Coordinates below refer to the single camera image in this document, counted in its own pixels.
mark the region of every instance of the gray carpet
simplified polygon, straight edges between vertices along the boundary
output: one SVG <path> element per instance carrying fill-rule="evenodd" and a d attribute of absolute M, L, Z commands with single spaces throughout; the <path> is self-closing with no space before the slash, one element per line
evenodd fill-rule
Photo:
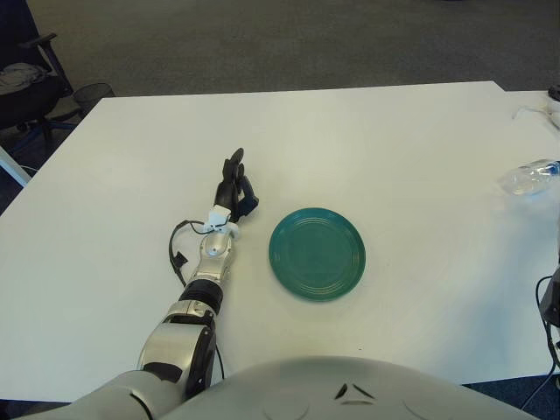
<path fill-rule="evenodd" d="M 493 80 L 559 83 L 557 0 L 30 0 L 76 88 L 178 95 Z M 72 107 L 64 101 L 58 112 Z M 55 134 L 60 143 L 66 133 Z M 20 135 L 0 132 L 12 144 Z M 40 141 L 17 160 L 40 167 Z M 0 213 L 20 188 L 0 171 Z M 540 328 L 538 319 L 535 328 Z M 472 385 L 518 406 L 541 378 Z M 9 415 L 30 404 L 6 402 Z M 560 418 L 551 381 L 528 407 Z"/>

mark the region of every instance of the robotic arm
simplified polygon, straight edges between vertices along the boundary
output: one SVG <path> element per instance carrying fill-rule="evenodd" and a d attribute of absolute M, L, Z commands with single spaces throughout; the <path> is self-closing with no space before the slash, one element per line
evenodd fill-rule
<path fill-rule="evenodd" d="M 203 227 L 199 265 L 144 344 L 137 370 L 117 376 L 71 405 L 27 418 L 153 420 L 210 386 L 215 324 L 233 241 L 239 235 L 235 222 L 258 205 L 242 157 L 239 149 L 224 162 L 223 180 Z"/>

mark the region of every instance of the white cable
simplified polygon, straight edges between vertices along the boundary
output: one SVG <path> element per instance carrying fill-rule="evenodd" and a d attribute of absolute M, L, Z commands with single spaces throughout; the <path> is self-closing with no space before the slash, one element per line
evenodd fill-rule
<path fill-rule="evenodd" d="M 25 166 L 24 164 L 20 165 L 24 169 L 29 169 L 31 171 L 39 172 L 39 169 L 31 168 L 30 166 Z"/>

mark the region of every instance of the black cable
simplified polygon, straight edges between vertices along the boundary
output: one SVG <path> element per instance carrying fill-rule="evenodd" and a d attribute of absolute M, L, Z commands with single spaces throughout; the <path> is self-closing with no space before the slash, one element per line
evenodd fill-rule
<path fill-rule="evenodd" d="M 535 300 L 536 300 L 536 308 L 539 310 L 539 314 L 541 313 L 539 306 L 541 304 L 541 299 L 539 299 L 539 289 L 541 287 L 541 284 L 545 281 L 545 280 L 549 280 L 551 279 L 552 276 L 545 276 L 543 278 L 541 278 L 538 282 L 536 282 L 536 287 L 535 287 Z M 544 388 L 544 386 L 550 381 L 550 378 L 552 377 L 552 375 L 554 374 L 554 371 L 556 370 L 557 366 L 560 367 L 560 362 L 558 360 L 557 357 L 557 352 L 554 348 L 554 343 L 552 341 L 552 333 L 550 330 L 550 323 L 546 322 L 543 317 L 541 316 L 541 321 L 542 321 L 542 326 L 544 327 L 544 331 L 546 332 L 546 340 L 547 340 L 547 347 L 549 348 L 549 352 L 550 352 L 550 357 L 552 358 L 552 367 L 550 368 L 550 371 L 548 372 L 548 374 L 544 377 L 544 379 L 542 380 L 542 382 L 533 390 L 533 392 L 531 392 L 529 394 L 529 396 L 525 399 L 525 401 L 523 402 L 523 404 L 520 407 L 520 410 L 525 410 L 527 408 L 527 406 L 529 405 L 529 403 L 531 402 L 531 400 L 541 391 L 541 389 Z"/>
<path fill-rule="evenodd" d="M 220 349 L 218 348 L 217 344 L 216 344 L 216 353 L 218 354 L 218 361 L 220 362 L 221 379 L 224 380 L 226 379 L 226 376 L 224 375 L 224 363 L 221 361 Z"/>
<path fill-rule="evenodd" d="M 177 234 L 177 232 L 179 230 L 181 230 L 182 228 L 184 228 L 186 225 L 190 225 L 192 231 L 197 234 L 197 235 L 208 235 L 210 233 L 213 232 L 213 230 L 209 230 L 208 232 L 200 232 L 199 230 L 196 230 L 194 228 L 194 225 L 204 225 L 204 223 L 202 221 L 199 220 L 183 220 L 181 221 L 171 232 L 171 236 L 169 238 L 169 262 L 171 263 L 171 266 L 173 268 L 173 271 L 175 272 L 175 274 L 177 275 L 179 281 L 181 282 L 181 284 L 183 284 L 183 287 L 186 286 L 186 281 L 183 278 L 183 273 L 181 273 L 181 267 L 188 261 L 185 256 L 183 254 L 181 254 L 180 252 L 178 252 L 176 255 L 173 254 L 173 239 L 175 238 L 175 235 Z"/>

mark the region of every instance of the plastic water bottle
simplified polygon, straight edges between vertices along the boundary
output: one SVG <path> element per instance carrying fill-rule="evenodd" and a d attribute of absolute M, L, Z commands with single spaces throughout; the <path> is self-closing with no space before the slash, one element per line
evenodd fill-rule
<path fill-rule="evenodd" d="M 560 162 L 541 159 L 509 171 L 498 182 L 510 194 L 530 195 L 546 190 L 559 177 Z"/>

